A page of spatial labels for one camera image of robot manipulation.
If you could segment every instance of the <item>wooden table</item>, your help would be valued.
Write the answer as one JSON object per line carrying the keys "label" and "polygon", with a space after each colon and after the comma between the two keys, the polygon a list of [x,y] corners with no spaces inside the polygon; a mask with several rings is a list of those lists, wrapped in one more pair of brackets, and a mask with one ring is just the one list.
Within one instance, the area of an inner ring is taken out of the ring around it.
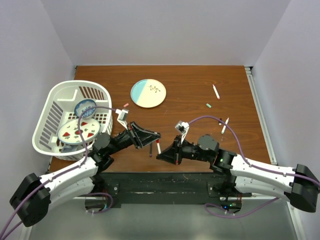
{"label": "wooden table", "polygon": [[[140,127],[161,133],[162,149],[168,147],[178,132],[178,121],[189,122],[202,115],[213,115],[226,120],[237,134],[247,158],[270,163],[266,143],[258,119],[250,86],[243,66],[78,66],[74,79],[93,81],[104,86],[111,95],[112,107],[122,108],[129,103],[127,121],[135,121]],[[166,87],[164,102],[151,109],[141,108],[130,97],[132,86],[142,79],[156,79]],[[220,94],[217,100],[212,84]],[[112,134],[124,128],[113,113]],[[239,153],[236,141],[229,130],[221,134],[218,122],[205,118],[190,126],[186,139],[197,143],[204,134],[212,135],[220,147]],[[149,147],[124,149],[112,157],[114,163],[108,172],[205,172],[206,162],[184,159],[181,165],[157,160],[154,144],[153,155]],[[53,158],[50,171],[71,164],[71,161]]]}

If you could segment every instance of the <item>blue and white plate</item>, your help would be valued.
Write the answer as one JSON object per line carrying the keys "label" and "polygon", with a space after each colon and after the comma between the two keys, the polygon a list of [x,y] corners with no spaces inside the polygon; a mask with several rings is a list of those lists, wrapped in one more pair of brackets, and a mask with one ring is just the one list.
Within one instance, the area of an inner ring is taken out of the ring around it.
{"label": "blue and white plate", "polygon": [[160,105],[166,98],[165,86],[154,79],[143,79],[131,89],[132,101],[142,108],[153,108]]}
{"label": "blue and white plate", "polygon": [[[92,107],[96,107],[97,104],[95,101],[93,101],[92,99],[85,99],[82,100],[81,102],[79,102],[75,108],[74,108],[74,114],[79,118],[80,115],[87,110],[88,108],[92,108]],[[92,108],[88,111],[86,111],[83,115],[82,118],[86,119],[86,118],[90,118],[92,117],[92,115],[96,112],[96,108]]]}

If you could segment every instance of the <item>gray floor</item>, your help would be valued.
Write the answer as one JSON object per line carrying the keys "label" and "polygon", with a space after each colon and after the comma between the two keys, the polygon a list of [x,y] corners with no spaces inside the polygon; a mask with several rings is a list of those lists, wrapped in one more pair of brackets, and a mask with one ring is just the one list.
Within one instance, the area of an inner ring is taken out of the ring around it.
{"label": "gray floor", "polygon": [[[266,200],[245,199],[241,213]],[[85,214],[84,200],[71,200],[32,228],[30,240],[296,240],[282,200],[240,219],[209,215],[202,205],[125,204]]]}

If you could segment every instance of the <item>black bracket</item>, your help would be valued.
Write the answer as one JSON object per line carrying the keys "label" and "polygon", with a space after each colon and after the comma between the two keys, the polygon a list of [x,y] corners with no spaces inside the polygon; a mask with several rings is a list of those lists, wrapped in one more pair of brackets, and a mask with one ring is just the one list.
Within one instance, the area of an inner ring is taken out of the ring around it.
{"label": "black bracket", "polygon": [[[296,169],[293,169],[293,171],[296,174],[309,177],[319,183],[319,180],[307,166],[297,164]],[[288,199],[290,199],[290,204],[302,211],[315,213],[319,194],[318,186],[313,182],[300,177],[294,177],[294,180],[290,185],[292,186],[291,193],[284,193]]]}
{"label": "black bracket", "polygon": [[209,197],[211,197],[211,198],[220,197],[220,192],[217,191],[214,181],[208,181],[207,189],[208,189]]}
{"label": "black bracket", "polygon": [[[9,201],[11,206],[16,209],[25,197],[41,184],[34,173],[26,176],[11,197]],[[22,205],[17,214],[23,224],[26,227],[30,227],[46,216],[50,203],[50,193],[46,188],[42,187]]]}
{"label": "black bracket", "polygon": [[119,182],[118,181],[107,181],[105,188],[108,194],[111,196],[117,196],[119,193]]}

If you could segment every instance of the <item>white stick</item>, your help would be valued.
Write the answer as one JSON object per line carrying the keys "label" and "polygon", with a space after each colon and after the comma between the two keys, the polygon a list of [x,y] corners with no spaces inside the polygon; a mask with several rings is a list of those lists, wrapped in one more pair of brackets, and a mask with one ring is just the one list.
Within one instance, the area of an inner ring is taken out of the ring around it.
{"label": "white stick", "polygon": [[216,86],[214,84],[212,84],[212,87],[213,87],[214,93],[216,95],[216,98],[220,99],[220,96],[219,96],[218,90],[216,89]]}
{"label": "white stick", "polygon": [[156,141],[156,147],[158,148],[158,154],[161,153],[160,143],[159,140]]}
{"label": "white stick", "polygon": [[[226,119],[225,124],[227,125],[228,122],[229,122],[229,118]],[[224,133],[225,133],[226,125],[223,126],[222,131],[221,131],[221,134],[224,134]]]}

